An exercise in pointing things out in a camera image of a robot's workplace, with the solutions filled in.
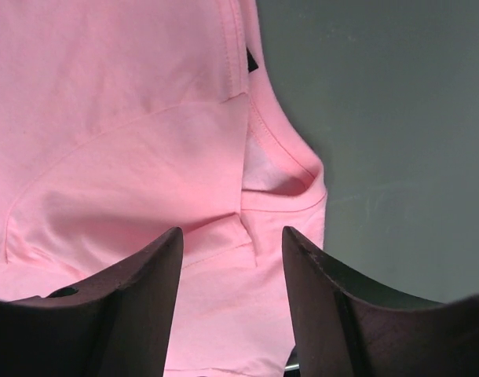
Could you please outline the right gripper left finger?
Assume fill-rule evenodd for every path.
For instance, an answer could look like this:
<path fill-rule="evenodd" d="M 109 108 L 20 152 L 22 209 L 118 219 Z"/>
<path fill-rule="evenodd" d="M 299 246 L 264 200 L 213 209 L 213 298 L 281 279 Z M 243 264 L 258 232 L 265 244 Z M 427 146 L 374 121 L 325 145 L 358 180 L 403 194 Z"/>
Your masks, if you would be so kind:
<path fill-rule="evenodd" d="M 0 301 L 0 376 L 161 376 L 183 258 L 172 228 L 42 298 Z"/>

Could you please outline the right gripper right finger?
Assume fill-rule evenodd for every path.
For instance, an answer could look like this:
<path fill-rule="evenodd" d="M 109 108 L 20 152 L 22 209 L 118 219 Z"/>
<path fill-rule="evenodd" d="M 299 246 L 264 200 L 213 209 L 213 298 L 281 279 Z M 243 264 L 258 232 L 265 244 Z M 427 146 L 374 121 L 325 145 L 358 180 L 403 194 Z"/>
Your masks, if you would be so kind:
<path fill-rule="evenodd" d="M 479 376 L 479 295 L 433 302 L 381 284 L 286 227 L 295 350 L 304 376 Z"/>

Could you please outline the pink t-shirt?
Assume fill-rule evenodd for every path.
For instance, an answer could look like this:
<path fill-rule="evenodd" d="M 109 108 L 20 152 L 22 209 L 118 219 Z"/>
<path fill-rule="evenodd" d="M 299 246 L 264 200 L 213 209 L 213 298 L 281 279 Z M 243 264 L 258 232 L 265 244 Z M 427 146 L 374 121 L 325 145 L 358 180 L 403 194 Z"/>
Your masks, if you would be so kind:
<path fill-rule="evenodd" d="M 167 376 L 281 376 L 282 231 L 324 239 L 324 167 L 272 90 L 253 1 L 0 1 L 0 299 L 171 227 Z"/>

